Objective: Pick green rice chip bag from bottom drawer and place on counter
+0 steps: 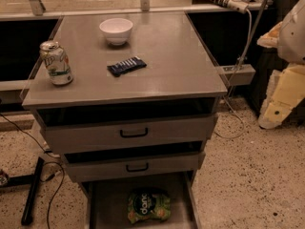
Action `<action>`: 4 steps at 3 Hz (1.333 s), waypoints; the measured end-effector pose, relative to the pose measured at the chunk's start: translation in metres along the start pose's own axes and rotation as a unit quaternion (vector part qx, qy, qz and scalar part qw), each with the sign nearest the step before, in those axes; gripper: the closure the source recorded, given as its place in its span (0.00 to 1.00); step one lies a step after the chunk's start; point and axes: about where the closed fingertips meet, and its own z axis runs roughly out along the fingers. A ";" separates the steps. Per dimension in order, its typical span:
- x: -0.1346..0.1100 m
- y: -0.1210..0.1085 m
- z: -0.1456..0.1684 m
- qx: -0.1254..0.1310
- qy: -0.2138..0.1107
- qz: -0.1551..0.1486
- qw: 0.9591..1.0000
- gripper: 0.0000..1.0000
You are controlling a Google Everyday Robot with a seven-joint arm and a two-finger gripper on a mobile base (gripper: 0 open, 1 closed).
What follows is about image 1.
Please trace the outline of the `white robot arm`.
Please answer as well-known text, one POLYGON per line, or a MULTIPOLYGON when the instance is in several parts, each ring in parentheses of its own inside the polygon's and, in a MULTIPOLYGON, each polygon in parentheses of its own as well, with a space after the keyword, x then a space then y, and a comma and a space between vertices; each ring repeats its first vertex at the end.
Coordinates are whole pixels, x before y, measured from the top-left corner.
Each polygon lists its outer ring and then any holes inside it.
POLYGON ((305 98, 305 0, 298 0, 285 18, 257 40, 259 46, 277 48, 288 62, 281 73, 273 71, 258 124, 264 129, 280 126, 305 98))

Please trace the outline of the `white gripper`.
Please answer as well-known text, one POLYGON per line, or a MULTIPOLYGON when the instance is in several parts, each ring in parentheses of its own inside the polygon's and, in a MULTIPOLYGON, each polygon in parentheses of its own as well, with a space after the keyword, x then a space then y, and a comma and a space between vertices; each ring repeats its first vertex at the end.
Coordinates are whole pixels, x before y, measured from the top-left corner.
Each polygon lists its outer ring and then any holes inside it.
MULTIPOLYGON (((276 48, 281 25, 282 23, 279 22, 261 35, 257 45, 276 48)), ((274 70, 269 79, 266 98, 261 106, 259 126, 264 129, 280 126, 304 98, 305 67, 303 65, 289 64, 282 72, 274 70)))

